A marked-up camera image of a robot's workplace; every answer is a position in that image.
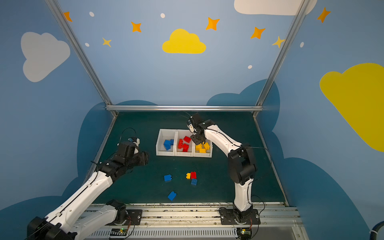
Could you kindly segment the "red lego brick low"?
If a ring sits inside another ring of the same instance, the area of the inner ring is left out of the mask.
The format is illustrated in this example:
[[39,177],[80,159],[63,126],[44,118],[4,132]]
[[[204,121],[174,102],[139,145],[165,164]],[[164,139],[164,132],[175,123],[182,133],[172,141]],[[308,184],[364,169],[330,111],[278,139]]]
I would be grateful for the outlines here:
[[183,144],[183,152],[188,152],[189,151],[189,145]]

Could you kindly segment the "long red lego brick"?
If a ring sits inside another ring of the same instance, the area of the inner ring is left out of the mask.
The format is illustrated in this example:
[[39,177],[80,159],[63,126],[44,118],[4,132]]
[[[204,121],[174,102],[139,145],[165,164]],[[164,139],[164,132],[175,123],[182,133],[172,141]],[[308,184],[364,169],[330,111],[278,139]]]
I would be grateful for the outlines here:
[[183,148],[183,144],[184,144],[184,140],[183,139],[179,139],[178,149],[182,149]]

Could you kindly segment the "blue lego brick top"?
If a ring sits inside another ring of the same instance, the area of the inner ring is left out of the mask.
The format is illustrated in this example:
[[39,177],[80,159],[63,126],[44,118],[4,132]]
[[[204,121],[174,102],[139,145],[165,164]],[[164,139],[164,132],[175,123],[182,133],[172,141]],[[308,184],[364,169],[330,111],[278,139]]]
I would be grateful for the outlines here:
[[164,147],[165,147],[166,151],[171,149],[172,146],[171,146],[170,140],[165,140],[164,141]]

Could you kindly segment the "small blue lego brick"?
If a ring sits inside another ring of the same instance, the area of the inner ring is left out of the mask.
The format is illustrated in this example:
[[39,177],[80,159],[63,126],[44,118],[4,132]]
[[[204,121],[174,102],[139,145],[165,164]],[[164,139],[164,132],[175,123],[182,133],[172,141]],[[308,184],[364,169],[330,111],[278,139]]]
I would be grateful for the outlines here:
[[194,186],[197,185],[197,182],[198,182],[197,179],[192,179],[192,180],[191,180],[191,184],[194,185]]

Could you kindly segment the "blue lego brick bottom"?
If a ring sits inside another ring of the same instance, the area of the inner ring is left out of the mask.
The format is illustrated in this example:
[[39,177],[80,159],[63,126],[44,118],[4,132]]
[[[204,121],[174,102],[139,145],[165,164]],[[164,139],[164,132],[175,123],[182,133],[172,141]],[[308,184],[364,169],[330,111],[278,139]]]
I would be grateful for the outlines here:
[[170,201],[173,201],[173,200],[175,199],[176,196],[177,196],[177,193],[174,192],[174,191],[172,191],[172,192],[170,192],[170,194],[168,195],[168,199],[169,199]]

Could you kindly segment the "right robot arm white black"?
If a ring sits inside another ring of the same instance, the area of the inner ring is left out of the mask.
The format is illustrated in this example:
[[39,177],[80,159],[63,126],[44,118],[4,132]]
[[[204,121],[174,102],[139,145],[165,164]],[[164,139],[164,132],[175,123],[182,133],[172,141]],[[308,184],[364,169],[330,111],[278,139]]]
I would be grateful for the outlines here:
[[252,148],[229,137],[211,120],[190,117],[188,127],[195,144],[210,141],[228,157],[229,175],[235,184],[234,214],[242,221],[253,210],[251,193],[257,166]]

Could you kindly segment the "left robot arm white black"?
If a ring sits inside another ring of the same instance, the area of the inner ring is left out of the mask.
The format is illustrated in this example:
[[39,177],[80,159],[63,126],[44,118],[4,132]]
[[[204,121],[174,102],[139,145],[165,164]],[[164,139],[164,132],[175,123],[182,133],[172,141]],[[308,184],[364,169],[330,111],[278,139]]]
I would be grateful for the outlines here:
[[114,155],[97,166],[97,170],[69,199],[46,217],[34,218],[27,226],[28,240],[83,240],[104,225],[122,221],[126,205],[110,201],[100,213],[93,214],[78,225],[76,221],[93,201],[127,170],[145,166],[149,153],[134,151]]

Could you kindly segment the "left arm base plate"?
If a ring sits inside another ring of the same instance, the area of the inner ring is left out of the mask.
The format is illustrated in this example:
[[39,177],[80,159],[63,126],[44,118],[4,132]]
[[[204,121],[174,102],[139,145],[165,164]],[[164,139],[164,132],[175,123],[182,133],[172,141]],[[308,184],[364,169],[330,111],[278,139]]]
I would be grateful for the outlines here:
[[108,226],[140,225],[143,210],[118,210],[115,220]]

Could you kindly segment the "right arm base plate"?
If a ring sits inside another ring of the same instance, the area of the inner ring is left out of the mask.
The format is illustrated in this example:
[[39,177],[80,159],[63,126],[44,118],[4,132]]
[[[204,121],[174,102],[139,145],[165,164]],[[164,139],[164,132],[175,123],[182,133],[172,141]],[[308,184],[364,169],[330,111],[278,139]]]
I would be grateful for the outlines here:
[[244,212],[238,209],[220,208],[218,212],[222,225],[259,225],[261,223],[258,210],[253,208]]

